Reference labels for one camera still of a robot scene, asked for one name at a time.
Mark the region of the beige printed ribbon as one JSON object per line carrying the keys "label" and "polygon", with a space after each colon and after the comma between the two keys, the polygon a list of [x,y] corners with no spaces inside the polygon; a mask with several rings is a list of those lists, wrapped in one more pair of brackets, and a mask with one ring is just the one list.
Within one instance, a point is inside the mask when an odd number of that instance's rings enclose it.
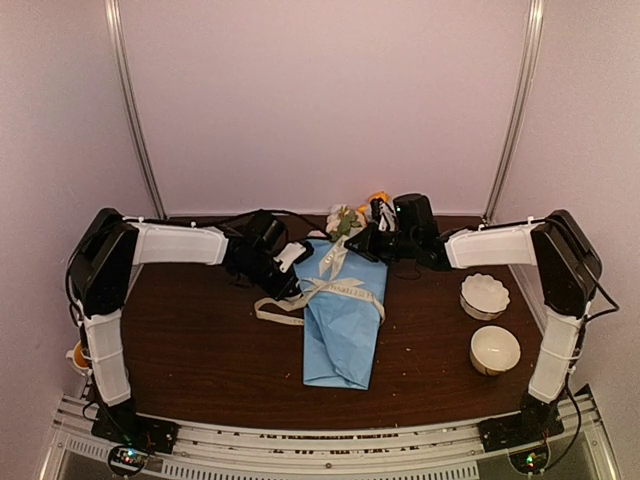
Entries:
{"label": "beige printed ribbon", "polygon": [[315,242],[315,255],[296,266],[302,293],[285,300],[263,298],[254,304],[261,320],[292,326],[350,326],[386,319],[388,268],[347,250],[344,241]]}

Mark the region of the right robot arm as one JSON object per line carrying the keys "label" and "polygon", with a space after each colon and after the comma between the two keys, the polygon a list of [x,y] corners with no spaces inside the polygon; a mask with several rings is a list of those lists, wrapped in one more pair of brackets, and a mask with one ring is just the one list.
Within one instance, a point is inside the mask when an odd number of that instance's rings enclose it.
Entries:
{"label": "right robot arm", "polygon": [[535,440],[551,424],[551,411],[577,363],[590,306],[604,291],[602,262],[574,217],[559,209],[543,218],[478,225],[440,232],[429,199],[405,194],[394,202],[396,227],[370,222],[348,239],[348,250],[386,264],[414,259],[434,271],[480,266],[531,265],[543,292],[546,326],[534,373],[512,430],[519,440]]}

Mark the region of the orange fake flower stem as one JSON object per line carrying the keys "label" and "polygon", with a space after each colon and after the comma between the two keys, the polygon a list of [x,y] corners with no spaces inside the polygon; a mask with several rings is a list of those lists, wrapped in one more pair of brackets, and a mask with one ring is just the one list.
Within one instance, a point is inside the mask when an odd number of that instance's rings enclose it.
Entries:
{"label": "orange fake flower stem", "polygon": [[388,203],[389,199],[390,197],[385,191],[372,194],[368,199],[368,215],[371,218],[379,216],[382,212],[383,206]]}

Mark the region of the cream rose fake flower stem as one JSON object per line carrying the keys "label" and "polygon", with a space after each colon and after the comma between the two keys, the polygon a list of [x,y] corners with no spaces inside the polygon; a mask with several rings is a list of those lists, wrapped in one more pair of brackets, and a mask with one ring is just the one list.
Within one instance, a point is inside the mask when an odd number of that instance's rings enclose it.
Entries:
{"label": "cream rose fake flower stem", "polygon": [[357,209],[344,204],[333,205],[326,218],[326,232],[332,242],[341,237],[353,237],[367,226],[365,216]]}

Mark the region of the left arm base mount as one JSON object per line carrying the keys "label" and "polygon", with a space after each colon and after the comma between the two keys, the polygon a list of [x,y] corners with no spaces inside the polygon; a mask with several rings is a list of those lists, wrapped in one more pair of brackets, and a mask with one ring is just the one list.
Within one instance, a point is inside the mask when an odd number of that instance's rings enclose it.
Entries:
{"label": "left arm base mount", "polygon": [[177,440],[179,425],[175,422],[137,416],[132,425],[115,425],[100,414],[91,427],[91,434],[114,443],[124,444],[149,453],[171,454]]}

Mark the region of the blue wrapping paper sheet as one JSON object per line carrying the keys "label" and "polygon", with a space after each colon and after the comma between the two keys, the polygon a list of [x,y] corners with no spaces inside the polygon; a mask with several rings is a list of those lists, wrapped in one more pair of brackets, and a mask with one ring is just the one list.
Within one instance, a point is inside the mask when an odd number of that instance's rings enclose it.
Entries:
{"label": "blue wrapping paper sheet", "polygon": [[349,250],[332,273],[333,245],[311,242],[314,253],[295,266],[303,292],[303,383],[312,387],[366,390],[378,332],[384,322],[388,267]]}

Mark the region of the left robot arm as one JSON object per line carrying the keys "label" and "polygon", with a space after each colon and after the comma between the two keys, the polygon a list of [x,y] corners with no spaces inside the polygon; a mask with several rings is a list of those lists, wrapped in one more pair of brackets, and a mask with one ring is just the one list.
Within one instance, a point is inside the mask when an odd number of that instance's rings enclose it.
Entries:
{"label": "left robot arm", "polygon": [[121,443],[133,444],[144,433],[121,338],[121,317],[135,269],[169,263],[222,266],[274,300],[300,295],[293,265],[305,255],[306,246],[294,242],[278,250],[286,226],[267,210],[242,218],[245,225],[229,228],[223,221],[181,224],[126,217],[103,208],[74,250],[65,279],[70,310],[89,355],[104,425]]}

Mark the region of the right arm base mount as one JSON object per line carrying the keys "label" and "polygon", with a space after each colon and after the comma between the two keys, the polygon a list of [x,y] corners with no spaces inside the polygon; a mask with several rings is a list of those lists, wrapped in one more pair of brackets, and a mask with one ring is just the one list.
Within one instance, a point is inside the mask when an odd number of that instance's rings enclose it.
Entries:
{"label": "right arm base mount", "polygon": [[488,418],[477,427],[486,453],[541,442],[544,437],[565,431],[559,418],[548,419],[542,425],[525,426],[520,413]]}

